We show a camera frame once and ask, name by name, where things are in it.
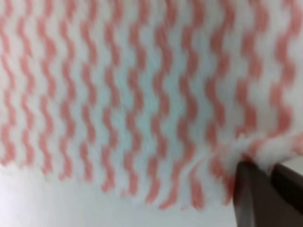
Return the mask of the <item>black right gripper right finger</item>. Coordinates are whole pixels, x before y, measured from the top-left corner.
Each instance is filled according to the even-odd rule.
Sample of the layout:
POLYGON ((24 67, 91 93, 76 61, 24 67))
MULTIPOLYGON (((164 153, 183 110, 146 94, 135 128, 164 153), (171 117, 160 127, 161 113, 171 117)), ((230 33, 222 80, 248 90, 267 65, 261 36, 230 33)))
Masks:
POLYGON ((303 176, 277 164, 271 174, 271 183, 281 197, 300 213, 303 212, 303 176))

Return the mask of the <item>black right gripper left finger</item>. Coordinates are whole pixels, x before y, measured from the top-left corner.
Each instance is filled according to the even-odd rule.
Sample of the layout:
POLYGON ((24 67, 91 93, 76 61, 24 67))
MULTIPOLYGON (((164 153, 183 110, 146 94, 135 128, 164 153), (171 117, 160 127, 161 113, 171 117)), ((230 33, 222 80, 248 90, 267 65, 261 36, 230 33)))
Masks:
POLYGON ((239 227, 301 227, 303 213, 273 187, 271 175, 250 162, 236 169, 233 206, 239 227))

